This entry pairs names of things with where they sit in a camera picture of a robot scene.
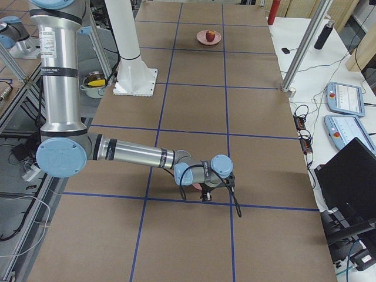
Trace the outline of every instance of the yellow object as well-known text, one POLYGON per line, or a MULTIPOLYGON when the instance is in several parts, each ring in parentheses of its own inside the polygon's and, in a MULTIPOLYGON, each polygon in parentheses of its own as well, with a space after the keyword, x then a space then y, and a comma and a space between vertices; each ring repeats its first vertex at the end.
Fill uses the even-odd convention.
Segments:
POLYGON ((88 86, 98 87, 98 86, 104 86, 105 84, 106 84, 106 81, 104 79, 98 79, 98 80, 90 81, 88 83, 88 86))

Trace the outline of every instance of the white sticker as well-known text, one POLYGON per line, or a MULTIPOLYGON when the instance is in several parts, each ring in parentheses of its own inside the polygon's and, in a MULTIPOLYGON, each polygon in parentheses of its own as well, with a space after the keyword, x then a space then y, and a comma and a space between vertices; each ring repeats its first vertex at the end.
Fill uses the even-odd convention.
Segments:
POLYGON ((56 58, 56 39, 54 31, 40 31, 41 58, 56 58))
POLYGON ((369 260, 372 260, 372 257, 370 255, 367 255, 367 256, 365 256, 365 257, 362 258, 362 261, 364 263, 368 262, 369 260))

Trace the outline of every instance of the blue joint cap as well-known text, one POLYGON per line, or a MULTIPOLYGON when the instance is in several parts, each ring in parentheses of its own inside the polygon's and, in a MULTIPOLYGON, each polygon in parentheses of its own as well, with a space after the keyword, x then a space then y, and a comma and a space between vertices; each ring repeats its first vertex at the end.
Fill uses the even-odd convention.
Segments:
POLYGON ((57 137, 47 139, 36 151, 39 167, 53 177, 71 177, 86 164, 87 157, 83 147, 72 139, 57 137))
POLYGON ((0 35, 0 43, 6 49, 11 49, 14 45, 16 45, 16 42, 12 38, 5 35, 0 35))
MULTIPOLYGON (((174 166, 174 178, 177 185, 180 184, 180 179, 182 178, 183 172, 189 167, 186 163, 178 163, 174 166)), ((182 185, 189 186, 193 183, 193 173, 192 170, 187 170, 183 176, 182 185)))
POLYGON ((0 22, 5 22, 7 24, 18 24, 21 22, 21 20, 17 16, 5 16, 4 18, 0 19, 0 22))
POLYGON ((92 31, 92 27, 91 26, 84 26, 82 27, 79 31, 78 31, 78 34, 85 34, 85 35, 89 35, 92 31))
POLYGON ((233 171, 233 161, 225 155, 217 155, 212 158, 211 168, 219 174, 220 177, 226 178, 233 171))
POLYGON ((34 5, 43 9, 60 10, 68 7, 75 0, 30 0, 34 5))

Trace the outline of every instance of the label on robot arm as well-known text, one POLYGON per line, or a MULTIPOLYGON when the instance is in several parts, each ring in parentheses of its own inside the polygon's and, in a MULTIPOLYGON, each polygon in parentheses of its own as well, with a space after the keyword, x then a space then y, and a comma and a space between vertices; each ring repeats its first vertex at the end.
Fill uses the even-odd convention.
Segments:
POLYGON ((54 31, 40 31, 41 58, 56 58, 56 37, 54 31))

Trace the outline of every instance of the red cylinder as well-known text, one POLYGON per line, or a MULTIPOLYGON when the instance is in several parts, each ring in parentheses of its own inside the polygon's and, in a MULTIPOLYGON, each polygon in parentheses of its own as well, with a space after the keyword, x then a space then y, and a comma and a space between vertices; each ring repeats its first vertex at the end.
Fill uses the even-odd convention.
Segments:
POLYGON ((276 18, 280 4, 281 4, 281 0, 273 0, 273 4, 271 4, 271 8, 269 12, 268 25, 273 25, 274 19, 276 18))

